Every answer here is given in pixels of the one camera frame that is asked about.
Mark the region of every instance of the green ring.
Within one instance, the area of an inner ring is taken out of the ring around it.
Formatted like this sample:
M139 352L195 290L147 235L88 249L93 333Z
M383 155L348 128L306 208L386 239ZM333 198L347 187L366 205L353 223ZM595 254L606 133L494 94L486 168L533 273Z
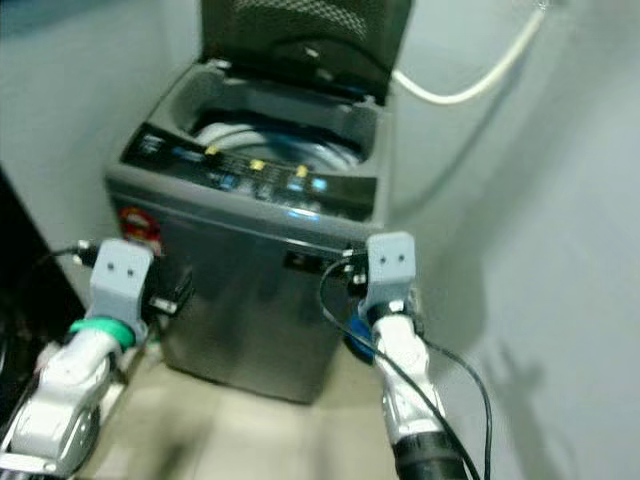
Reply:
M135 344L136 338L129 327L124 323L107 317L94 317L76 320L69 329L70 333L77 333L80 330L100 330L115 338L122 350L126 350Z

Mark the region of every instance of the washing machine body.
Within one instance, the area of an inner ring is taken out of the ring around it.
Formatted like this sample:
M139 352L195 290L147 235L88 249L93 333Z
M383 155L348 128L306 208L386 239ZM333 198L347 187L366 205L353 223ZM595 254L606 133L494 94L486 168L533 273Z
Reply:
M106 176L123 234L191 278L194 294L164 332L168 365L262 395L317 398L340 340L316 301L320 275L388 222L388 83L410 6L203 2L202 61ZM281 143L227 151L202 141L216 122L267 125ZM291 137L305 149L283 148ZM323 162L327 151L335 158ZM328 288L346 316L344 287Z

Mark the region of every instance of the black cylinder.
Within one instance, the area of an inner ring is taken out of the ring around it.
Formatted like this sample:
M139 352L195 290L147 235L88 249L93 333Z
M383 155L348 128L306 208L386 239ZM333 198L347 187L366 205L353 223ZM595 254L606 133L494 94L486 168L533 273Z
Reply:
M462 457L446 434L430 432L411 435L394 447L400 480L467 480Z

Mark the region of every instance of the washing machine drum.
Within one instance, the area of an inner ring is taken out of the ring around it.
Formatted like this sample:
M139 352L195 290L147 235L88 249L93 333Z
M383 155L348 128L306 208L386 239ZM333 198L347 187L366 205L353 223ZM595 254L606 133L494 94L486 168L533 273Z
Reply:
M196 134L204 146L316 172L346 171L362 162L354 149L293 128L249 123L212 123Z

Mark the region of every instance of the floor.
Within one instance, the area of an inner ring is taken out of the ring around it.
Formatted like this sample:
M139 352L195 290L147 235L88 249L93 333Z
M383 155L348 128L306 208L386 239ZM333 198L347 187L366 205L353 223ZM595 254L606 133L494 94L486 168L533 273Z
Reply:
M147 354L77 478L396 477L379 380L343 348L310 407L204 382L170 370L157 352Z

